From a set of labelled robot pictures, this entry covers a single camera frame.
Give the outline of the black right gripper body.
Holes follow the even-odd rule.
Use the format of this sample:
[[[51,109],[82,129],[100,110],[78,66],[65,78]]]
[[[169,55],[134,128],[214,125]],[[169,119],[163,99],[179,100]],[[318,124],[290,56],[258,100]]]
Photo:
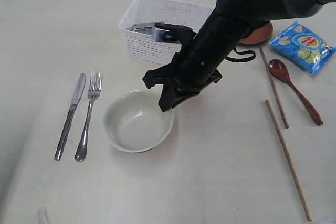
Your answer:
[[[143,77],[147,88],[163,86],[163,95],[197,95],[222,76],[216,70],[223,61],[222,37],[193,37],[178,40],[181,50],[172,61]]]

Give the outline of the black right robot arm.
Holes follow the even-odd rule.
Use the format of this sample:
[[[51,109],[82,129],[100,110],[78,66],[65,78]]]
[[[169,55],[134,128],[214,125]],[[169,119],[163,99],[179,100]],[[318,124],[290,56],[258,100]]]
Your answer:
[[[217,67],[244,38],[272,20],[305,18],[335,0],[217,0],[216,7],[198,32],[185,26],[157,23],[164,38],[176,39],[181,50],[169,64],[149,70],[143,77],[147,88],[162,85],[162,111],[175,108],[199,95],[222,75]]]

